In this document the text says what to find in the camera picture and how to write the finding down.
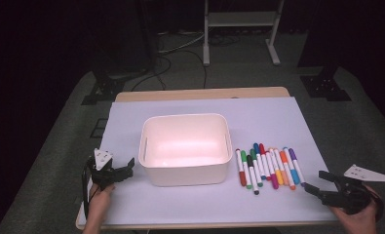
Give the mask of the black square floor frame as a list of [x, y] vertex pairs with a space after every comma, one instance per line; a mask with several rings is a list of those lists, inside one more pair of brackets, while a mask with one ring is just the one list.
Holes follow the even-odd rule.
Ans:
[[107, 125], [107, 121], [107, 118], [97, 119], [96, 124], [91, 131], [90, 138], [102, 138]]

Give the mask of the person's left hand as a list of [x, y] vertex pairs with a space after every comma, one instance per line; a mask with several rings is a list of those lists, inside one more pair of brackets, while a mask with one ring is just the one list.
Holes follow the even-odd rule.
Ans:
[[90, 189], [89, 208], [91, 212], [106, 212], [111, 203], [111, 194], [115, 185], [108, 185], [103, 190], [97, 184], [93, 184]]

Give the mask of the person's right hand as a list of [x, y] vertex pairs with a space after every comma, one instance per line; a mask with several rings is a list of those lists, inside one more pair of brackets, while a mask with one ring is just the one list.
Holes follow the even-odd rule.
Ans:
[[346, 214], [341, 208], [329, 207], [338, 218], [347, 234], [377, 234], [377, 221], [381, 218], [383, 206], [377, 199], [379, 194], [370, 186], [366, 187], [373, 198], [370, 203], [357, 214]]

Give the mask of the group of coloured markers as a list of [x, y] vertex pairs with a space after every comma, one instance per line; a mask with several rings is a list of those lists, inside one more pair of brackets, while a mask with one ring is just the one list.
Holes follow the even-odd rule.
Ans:
[[[278, 167], [276, 157], [275, 157], [275, 154], [273, 151], [274, 148], [266, 149], [262, 143], [259, 143], [258, 145], [259, 145], [259, 150], [260, 150], [260, 154], [261, 154], [261, 159], [263, 162], [264, 172], [265, 172], [265, 175], [267, 177], [266, 180], [262, 180], [263, 186], [265, 185], [266, 182], [269, 182], [271, 184], [272, 188], [275, 190], [278, 190], [282, 186], [286, 186], [286, 185], [281, 185], [279, 182], [279, 180], [280, 180], [279, 173], [280, 172], [279, 172], [279, 167]], [[295, 186], [297, 186], [297, 185], [301, 186], [297, 171], [295, 170], [295, 167], [294, 167], [292, 160], [290, 158], [290, 155], [289, 155], [289, 148], [284, 147], [283, 149], [278, 149], [278, 150], [284, 151], [286, 153], [287, 158], [288, 158], [288, 162], [289, 162], [289, 168], [291, 169], [291, 174], [292, 174]]]

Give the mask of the dark green marker pen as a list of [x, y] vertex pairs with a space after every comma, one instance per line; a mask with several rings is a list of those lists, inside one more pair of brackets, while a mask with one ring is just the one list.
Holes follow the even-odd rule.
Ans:
[[257, 183], [258, 187], [262, 187], [263, 186], [263, 182], [262, 182], [261, 175], [260, 175], [260, 172], [259, 172], [259, 167], [258, 167], [258, 163], [257, 163], [257, 160], [256, 160], [256, 154], [255, 154], [255, 150], [254, 149], [250, 150], [250, 156], [251, 156], [251, 162], [252, 162], [252, 166], [253, 166], [254, 173], [255, 173], [256, 183]]

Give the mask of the purple marker pen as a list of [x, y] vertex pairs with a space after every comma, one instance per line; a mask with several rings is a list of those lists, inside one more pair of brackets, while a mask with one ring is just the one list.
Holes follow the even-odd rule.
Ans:
[[293, 165], [295, 167], [295, 170], [297, 171], [300, 184], [301, 184], [301, 186], [304, 187], [305, 184], [306, 184], [306, 180], [304, 178], [303, 172], [301, 171], [301, 168], [299, 167], [297, 157], [296, 157], [295, 152], [294, 152], [294, 150], [292, 148], [289, 149], [289, 155], [290, 155], [292, 163], [293, 163]]

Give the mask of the white metal stand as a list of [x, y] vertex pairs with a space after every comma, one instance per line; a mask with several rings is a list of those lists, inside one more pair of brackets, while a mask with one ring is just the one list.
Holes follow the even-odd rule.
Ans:
[[205, 0], [204, 9], [204, 43], [203, 65], [210, 65], [209, 33], [211, 27], [255, 27], [270, 26], [270, 36], [265, 40], [270, 58], [274, 65], [280, 65], [281, 61], [275, 49], [275, 39], [280, 24], [285, 0], [279, 0], [276, 11], [269, 12], [232, 12], [211, 13], [209, 0]]

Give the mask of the orange marker pen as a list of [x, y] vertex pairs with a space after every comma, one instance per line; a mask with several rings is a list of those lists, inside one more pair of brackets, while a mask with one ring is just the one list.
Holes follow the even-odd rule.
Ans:
[[291, 174], [291, 169], [289, 168], [289, 162], [288, 162], [288, 158], [287, 158], [286, 153], [284, 151], [280, 151], [280, 157], [281, 157], [283, 166], [285, 168], [289, 188], [290, 188], [290, 190], [295, 190], [296, 186], [295, 186], [292, 174]]

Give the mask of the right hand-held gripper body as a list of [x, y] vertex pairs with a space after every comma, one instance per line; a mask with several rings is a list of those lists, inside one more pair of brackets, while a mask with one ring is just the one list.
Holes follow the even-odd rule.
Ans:
[[340, 198], [334, 204], [341, 208], [347, 215], [354, 215], [363, 210], [373, 198], [370, 191], [366, 188], [365, 182], [385, 182], [385, 175], [353, 164], [343, 175], [339, 175], [341, 185], [337, 187]]

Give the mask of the white plastic storage bin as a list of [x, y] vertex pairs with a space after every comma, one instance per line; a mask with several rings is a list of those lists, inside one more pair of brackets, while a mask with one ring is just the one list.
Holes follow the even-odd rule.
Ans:
[[156, 186], [221, 183], [232, 156], [228, 124], [220, 114], [156, 116], [143, 124], [138, 161]]

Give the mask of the blue marker pen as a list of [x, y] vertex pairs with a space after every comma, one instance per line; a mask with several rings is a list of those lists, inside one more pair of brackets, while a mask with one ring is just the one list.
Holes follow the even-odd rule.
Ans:
[[261, 154], [260, 154], [258, 143], [253, 144], [253, 150], [255, 153], [255, 157], [256, 157], [256, 161], [257, 161], [257, 165], [258, 165], [258, 170], [260, 172], [260, 177], [262, 180], [266, 180], [267, 177], [266, 177], [265, 172], [264, 172], [263, 162], [261, 159]]

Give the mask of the black marker pen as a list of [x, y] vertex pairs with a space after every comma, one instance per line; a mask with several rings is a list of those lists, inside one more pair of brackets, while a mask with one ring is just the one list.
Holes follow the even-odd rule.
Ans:
[[256, 174], [255, 174], [252, 158], [250, 155], [247, 155], [247, 162], [248, 162], [248, 167], [250, 172], [250, 182], [251, 182], [253, 194], [259, 195], [259, 188], [258, 188], [258, 183], [256, 179]]

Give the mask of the black stand base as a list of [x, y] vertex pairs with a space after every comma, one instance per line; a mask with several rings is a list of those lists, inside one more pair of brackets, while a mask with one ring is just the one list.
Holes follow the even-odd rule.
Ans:
[[93, 70], [96, 82], [92, 90], [82, 100], [82, 105], [95, 105], [99, 101], [114, 100], [125, 86], [125, 78], [111, 75], [106, 70], [95, 68]]
[[311, 98], [325, 98], [327, 101], [350, 101], [351, 98], [334, 80], [337, 66], [325, 66], [317, 75], [301, 76], [308, 95]]

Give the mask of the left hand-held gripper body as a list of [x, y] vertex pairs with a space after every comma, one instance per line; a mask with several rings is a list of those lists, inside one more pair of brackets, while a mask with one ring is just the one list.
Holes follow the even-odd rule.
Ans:
[[87, 161], [87, 167], [92, 175], [93, 183], [97, 184], [101, 190], [114, 182], [121, 181], [122, 169], [112, 167], [113, 154], [99, 149], [94, 150], [94, 155]]

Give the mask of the red marker pen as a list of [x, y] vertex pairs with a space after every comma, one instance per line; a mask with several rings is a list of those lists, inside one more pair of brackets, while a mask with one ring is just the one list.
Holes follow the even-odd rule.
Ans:
[[244, 171], [243, 161], [241, 158], [241, 150], [236, 149], [235, 153], [236, 153], [240, 183], [242, 186], [246, 187], [247, 186], [247, 180], [246, 180], [246, 175], [245, 175], [245, 171]]

